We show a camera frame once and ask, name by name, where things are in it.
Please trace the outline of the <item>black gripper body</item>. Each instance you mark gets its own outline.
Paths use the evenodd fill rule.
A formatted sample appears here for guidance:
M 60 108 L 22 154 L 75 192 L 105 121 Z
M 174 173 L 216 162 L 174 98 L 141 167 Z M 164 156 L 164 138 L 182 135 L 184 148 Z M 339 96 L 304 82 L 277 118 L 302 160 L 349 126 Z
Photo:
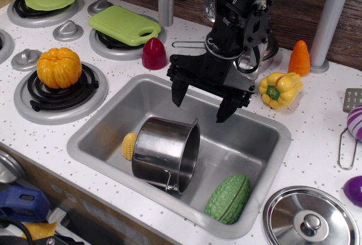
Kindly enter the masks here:
M 167 76 L 173 83 L 178 77 L 193 86 L 221 98 L 239 100 L 238 108 L 247 107 L 256 92 L 254 82 L 234 66 L 230 59 L 202 55 L 173 54 Z

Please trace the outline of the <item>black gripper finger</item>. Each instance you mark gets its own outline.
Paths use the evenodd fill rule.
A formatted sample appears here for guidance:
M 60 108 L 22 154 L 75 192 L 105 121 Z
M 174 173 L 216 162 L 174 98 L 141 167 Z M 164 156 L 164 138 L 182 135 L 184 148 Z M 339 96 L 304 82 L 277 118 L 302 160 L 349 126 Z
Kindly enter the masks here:
M 172 101 L 180 107 L 188 90 L 188 84 L 182 79 L 175 77 L 171 86 Z
M 225 122 L 229 117 L 231 117 L 239 106 L 239 100 L 235 98 L 224 98 L 219 105 L 217 112 L 217 123 Z

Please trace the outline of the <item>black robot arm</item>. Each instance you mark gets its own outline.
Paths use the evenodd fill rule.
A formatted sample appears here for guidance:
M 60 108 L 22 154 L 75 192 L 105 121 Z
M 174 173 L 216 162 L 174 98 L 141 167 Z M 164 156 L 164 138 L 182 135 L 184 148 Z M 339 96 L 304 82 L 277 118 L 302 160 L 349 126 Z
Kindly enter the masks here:
M 158 0 L 159 21 L 171 24 L 173 2 Z M 255 93 L 268 39 L 273 0 L 212 0 L 209 12 L 214 17 L 212 30 L 205 39 L 202 55 L 172 55 L 168 76 L 172 100 L 180 106 L 189 86 L 219 96 L 222 102 L 217 122 L 226 121 L 247 106 Z

